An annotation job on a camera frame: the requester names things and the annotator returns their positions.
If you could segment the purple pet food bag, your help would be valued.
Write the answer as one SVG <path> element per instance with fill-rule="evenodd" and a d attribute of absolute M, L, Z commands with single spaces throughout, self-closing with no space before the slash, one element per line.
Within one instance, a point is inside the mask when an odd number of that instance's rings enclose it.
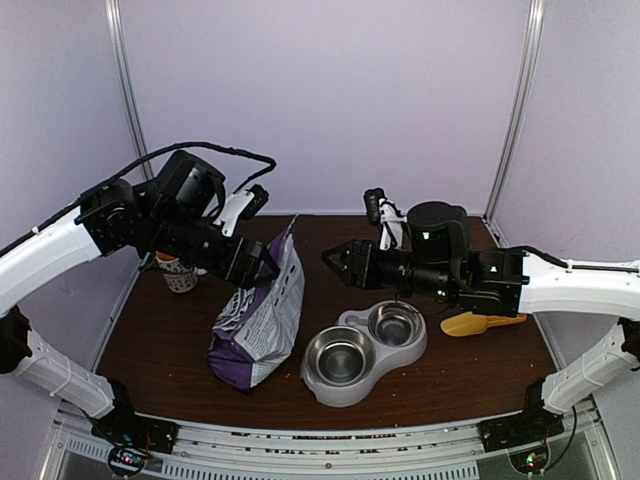
<path fill-rule="evenodd" d="M 238 289 L 217 316 L 206 361 L 225 384 L 249 391 L 292 353 L 302 315 L 305 274 L 292 220 L 269 245 L 280 273 L 269 284 Z"/>

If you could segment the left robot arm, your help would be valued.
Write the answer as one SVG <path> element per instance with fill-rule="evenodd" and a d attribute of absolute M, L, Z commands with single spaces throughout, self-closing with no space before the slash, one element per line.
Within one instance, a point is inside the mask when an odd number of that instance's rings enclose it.
<path fill-rule="evenodd" d="M 123 444 L 144 433 L 124 385 L 50 347 L 18 304 L 51 280 L 124 247 L 160 252 L 240 288 L 275 280 L 267 246 L 236 233 L 269 194 L 256 179 L 273 158 L 205 141 L 151 152 L 83 192 L 1 251 L 1 371 L 82 410 Z"/>

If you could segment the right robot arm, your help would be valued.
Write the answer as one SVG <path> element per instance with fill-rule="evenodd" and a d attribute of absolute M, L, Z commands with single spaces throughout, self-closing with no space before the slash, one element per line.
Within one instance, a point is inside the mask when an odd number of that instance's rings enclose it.
<path fill-rule="evenodd" d="M 352 239 L 322 252 L 322 261 L 350 287 L 424 295 L 461 312 L 514 318 L 572 312 L 616 317 L 593 347 L 527 389 L 513 419 L 519 440 L 535 440 L 551 415 L 627 370 L 639 368 L 639 264 L 563 260 L 531 246 L 473 251 L 466 210 L 423 202 L 399 214 L 380 191 L 365 194 L 378 242 Z"/>

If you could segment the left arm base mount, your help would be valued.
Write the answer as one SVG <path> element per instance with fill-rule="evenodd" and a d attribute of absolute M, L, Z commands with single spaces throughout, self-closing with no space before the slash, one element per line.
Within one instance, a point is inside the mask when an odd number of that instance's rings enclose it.
<path fill-rule="evenodd" d="M 131 479 L 147 467 L 155 467 L 158 454 L 171 454 L 179 425 L 172 421 L 135 416 L 131 425 L 112 426 L 88 417 L 91 434 L 111 445 L 106 464 L 116 479 Z"/>

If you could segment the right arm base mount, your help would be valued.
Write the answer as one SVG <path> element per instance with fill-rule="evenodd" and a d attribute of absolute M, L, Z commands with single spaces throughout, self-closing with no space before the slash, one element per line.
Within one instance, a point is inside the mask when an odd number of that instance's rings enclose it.
<path fill-rule="evenodd" d="M 505 450 L 514 470 L 526 476 L 551 466 L 549 440 L 565 431 L 561 418 L 527 419 L 523 414 L 485 420 L 477 429 L 486 453 Z"/>

